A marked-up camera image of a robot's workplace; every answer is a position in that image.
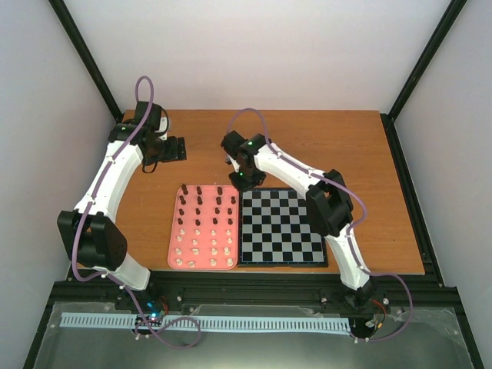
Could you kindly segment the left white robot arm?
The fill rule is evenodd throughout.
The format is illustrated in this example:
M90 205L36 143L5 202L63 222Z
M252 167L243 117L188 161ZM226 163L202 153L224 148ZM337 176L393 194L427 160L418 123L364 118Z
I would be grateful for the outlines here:
M82 265L95 270L97 277L114 278L121 288L134 290L134 302L146 310L158 304L160 291L149 283L151 272L129 254L116 216L136 169L150 174L160 163L186 159L184 138L170 136L169 127L163 107L138 101L134 117L111 130L105 157L86 194L57 218L72 267Z

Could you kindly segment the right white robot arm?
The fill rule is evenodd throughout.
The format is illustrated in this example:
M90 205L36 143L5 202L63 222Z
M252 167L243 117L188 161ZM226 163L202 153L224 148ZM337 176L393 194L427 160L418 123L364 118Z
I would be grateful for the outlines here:
M234 168L229 179L237 190L256 188L267 175L273 175L305 200L311 230L325 239L337 262L344 285L337 301L353 312L366 308L374 287L354 235L351 200L356 196L346 188L341 173L312 168L262 134L246 139L230 131L221 147L226 162Z

